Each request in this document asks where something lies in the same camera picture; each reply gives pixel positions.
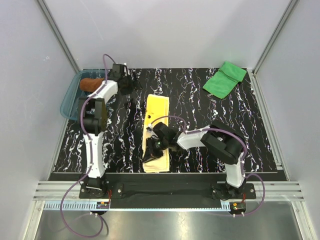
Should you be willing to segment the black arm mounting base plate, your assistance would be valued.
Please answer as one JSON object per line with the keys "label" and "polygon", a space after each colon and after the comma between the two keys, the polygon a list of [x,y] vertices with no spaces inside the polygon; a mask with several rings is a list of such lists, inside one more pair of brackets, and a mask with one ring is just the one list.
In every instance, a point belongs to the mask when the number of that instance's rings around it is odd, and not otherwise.
{"label": "black arm mounting base plate", "polygon": [[218,200],[255,200],[252,183],[244,182],[239,188],[227,183],[224,173],[107,173],[97,187],[95,180],[85,179],[80,185],[81,199],[114,199],[134,194],[199,195]]}

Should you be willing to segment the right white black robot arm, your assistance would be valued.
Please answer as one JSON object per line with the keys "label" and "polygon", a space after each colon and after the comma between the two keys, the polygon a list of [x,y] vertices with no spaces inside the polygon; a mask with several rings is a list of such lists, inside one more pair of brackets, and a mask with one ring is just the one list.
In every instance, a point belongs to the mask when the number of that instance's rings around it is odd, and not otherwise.
{"label": "right white black robot arm", "polygon": [[224,163],[228,195],[239,198],[245,192],[244,140],[233,129],[216,121],[212,125],[191,131],[179,131],[163,122],[146,127],[142,162],[148,164],[172,151],[207,148],[208,152]]}

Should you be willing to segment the teal transparent plastic bin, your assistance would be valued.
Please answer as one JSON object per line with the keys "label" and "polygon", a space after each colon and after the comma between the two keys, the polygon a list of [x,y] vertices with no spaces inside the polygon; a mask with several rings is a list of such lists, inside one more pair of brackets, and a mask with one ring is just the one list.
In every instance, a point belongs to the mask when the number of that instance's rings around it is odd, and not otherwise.
{"label": "teal transparent plastic bin", "polygon": [[80,89],[80,81],[85,78],[100,79],[104,77],[105,71],[103,69],[85,69],[78,72],[73,77],[64,96],[60,106],[60,114],[68,120],[77,121],[79,98],[87,97],[91,94],[90,92]]}

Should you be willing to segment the yellow towel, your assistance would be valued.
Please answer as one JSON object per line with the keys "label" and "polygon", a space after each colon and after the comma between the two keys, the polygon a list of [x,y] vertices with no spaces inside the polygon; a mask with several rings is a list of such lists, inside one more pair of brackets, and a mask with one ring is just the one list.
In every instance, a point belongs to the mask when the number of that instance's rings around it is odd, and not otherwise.
{"label": "yellow towel", "polygon": [[[155,119],[169,115],[169,104],[170,99],[167,96],[160,96],[149,94],[146,99],[146,113],[143,125],[142,135],[142,156],[145,156],[147,145],[146,139],[151,137],[153,134],[147,131],[147,127],[151,124],[154,127],[157,123],[164,123],[169,125],[169,119],[161,118],[152,123]],[[155,160],[143,163],[142,167],[145,173],[164,173],[170,170],[170,154],[169,149],[162,151],[163,156]]]}

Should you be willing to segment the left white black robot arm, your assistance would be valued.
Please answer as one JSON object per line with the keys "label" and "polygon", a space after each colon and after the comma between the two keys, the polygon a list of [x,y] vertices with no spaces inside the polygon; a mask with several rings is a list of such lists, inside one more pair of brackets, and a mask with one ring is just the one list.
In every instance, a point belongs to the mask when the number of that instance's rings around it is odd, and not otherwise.
{"label": "left white black robot arm", "polygon": [[103,164],[103,136],[107,127],[106,103],[116,94],[129,95],[141,86],[125,63],[114,63],[103,78],[84,78],[80,89],[89,92],[78,99],[78,122],[83,132],[87,166],[81,177],[84,188],[97,198],[108,193],[105,180],[106,168]]}

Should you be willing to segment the brown towel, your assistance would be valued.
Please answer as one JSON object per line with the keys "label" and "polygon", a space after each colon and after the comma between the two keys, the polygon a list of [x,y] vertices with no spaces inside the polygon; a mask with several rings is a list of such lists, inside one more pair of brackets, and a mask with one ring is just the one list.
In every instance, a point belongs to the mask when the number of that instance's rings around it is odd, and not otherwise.
{"label": "brown towel", "polygon": [[101,86],[104,80],[104,78],[83,78],[79,82],[79,88],[84,92],[93,93]]}

